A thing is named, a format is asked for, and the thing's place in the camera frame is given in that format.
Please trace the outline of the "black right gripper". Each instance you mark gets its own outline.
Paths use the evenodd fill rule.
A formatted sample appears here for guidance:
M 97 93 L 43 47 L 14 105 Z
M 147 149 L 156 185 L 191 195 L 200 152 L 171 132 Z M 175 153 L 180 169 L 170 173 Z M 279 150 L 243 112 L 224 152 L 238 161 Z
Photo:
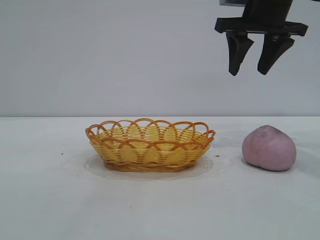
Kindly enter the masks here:
M 290 49 L 295 40 L 290 35 L 305 36 L 308 26 L 286 21 L 291 0 L 247 0 L 241 17 L 219 17 L 214 29 L 226 32 L 228 71 L 236 76 L 254 41 L 250 34 L 265 34 L 257 70 L 266 75 L 274 63 Z

